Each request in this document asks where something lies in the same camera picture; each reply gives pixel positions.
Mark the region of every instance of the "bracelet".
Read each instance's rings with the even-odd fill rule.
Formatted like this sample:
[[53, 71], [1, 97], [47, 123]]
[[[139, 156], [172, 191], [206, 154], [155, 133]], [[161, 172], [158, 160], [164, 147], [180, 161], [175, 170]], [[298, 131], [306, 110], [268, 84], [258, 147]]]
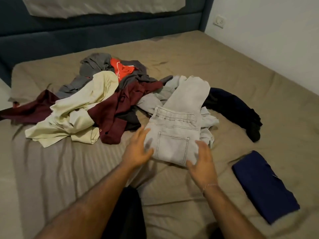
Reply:
[[218, 184], [207, 184], [207, 185], [204, 187], [203, 191], [202, 191], [203, 195], [204, 195], [205, 189], [207, 189], [208, 186], [217, 186], [217, 187], [218, 187]]

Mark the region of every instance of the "hand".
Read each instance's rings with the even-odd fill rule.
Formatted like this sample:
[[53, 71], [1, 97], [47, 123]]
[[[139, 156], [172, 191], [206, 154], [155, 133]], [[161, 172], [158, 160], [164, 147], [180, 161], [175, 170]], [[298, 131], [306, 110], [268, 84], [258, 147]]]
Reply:
[[147, 152], [144, 151], [144, 140], [150, 129], [141, 126], [131, 137], [130, 143], [127, 145], [122, 156], [122, 164], [135, 169], [145, 164], [153, 155], [154, 149], [151, 148]]
[[196, 141], [198, 145], [198, 160], [196, 165], [186, 161], [187, 169], [195, 184], [203, 190], [208, 184], [218, 184], [217, 172], [209, 146], [203, 141]]

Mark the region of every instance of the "jeans back pocket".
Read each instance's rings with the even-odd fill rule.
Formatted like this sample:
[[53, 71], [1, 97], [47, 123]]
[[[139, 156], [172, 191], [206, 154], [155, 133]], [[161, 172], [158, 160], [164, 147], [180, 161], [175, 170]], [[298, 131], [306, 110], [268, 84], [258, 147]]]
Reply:
[[159, 132], [156, 157], [160, 160], [185, 166], [189, 137]]

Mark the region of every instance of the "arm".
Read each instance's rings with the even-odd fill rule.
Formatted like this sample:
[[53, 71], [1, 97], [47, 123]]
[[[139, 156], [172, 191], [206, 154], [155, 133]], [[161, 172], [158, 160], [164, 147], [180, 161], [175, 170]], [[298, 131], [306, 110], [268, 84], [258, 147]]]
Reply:
[[198, 144], [197, 163], [193, 165], [190, 161], [186, 161], [186, 165], [196, 185], [204, 191], [204, 196], [225, 239], [265, 239], [219, 188], [209, 147], [203, 141], [196, 143]]
[[132, 172], [146, 163], [153, 149], [144, 152], [144, 140], [149, 129], [142, 126], [132, 136], [122, 162], [89, 192], [62, 211], [35, 239], [99, 239], [116, 202]]

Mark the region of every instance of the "cream shirt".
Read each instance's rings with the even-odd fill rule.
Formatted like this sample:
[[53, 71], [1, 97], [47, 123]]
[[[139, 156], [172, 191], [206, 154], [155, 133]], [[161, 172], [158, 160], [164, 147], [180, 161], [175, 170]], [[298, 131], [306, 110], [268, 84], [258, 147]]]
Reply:
[[50, 107], [52, 113], [44, 121], [25, 131], [26, 138], [39, 141], [48, 147], [71, 136], [73, 141], [93, 144], [100, 134], [87, 110], [106, 100], [118, 87], [118, 78], [112, 71], [101, 71], [74, 95], [56, 101]]

